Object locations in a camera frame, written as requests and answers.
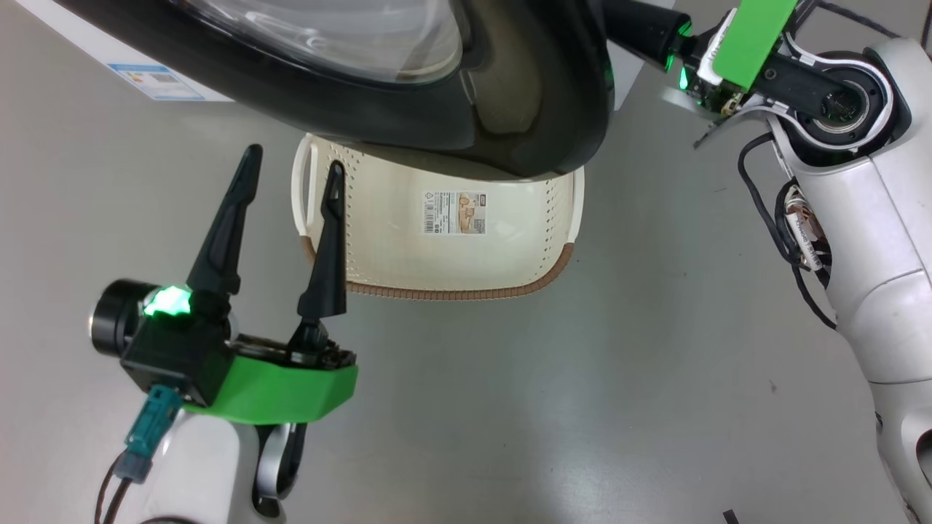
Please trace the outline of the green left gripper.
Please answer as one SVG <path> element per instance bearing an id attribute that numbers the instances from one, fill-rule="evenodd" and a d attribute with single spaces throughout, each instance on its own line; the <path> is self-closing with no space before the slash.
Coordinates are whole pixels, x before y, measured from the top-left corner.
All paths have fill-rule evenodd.
<path id="1" fill-rule="evenodd" d="M 197 253 L 186 285 L 190 312 L 219 321 L 229 315 L 230 298 L 242 287 L 239 268 L 248 207 L 256 198 L 263 147 L 244 150 L 229 188 Z M 320 212 L 322 234 L 307 289 L 300 296 L 301 318 L 291 344 L 326 344 L 322 321 L 347 311 L 345 167 L 328 169 Z M 269 426 L 311 424 L 352 398 L 358 378 L 356 354 L 329 341 L 322 354 L 297 354 L 283 343 L 239 336 L 236 352 L 210 407 L 188 402 L 184 410 L 233 424 Z"/>

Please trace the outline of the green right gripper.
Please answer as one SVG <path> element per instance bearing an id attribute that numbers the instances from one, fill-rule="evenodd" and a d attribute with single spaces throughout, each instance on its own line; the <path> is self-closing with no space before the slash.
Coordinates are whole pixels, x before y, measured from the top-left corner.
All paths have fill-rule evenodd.
<path id="1" fill-rule="evenodd" d="M 662 99 L 702 117 L 731 117 L 748 104 L 753 84 L 781 39 L 796 1 L 741 1 L 709 32 L 693 36 L 689 15 L 639 1 L 603 1 L 607 39 L 636 56 L 682 62 L 678 87 Z"/>

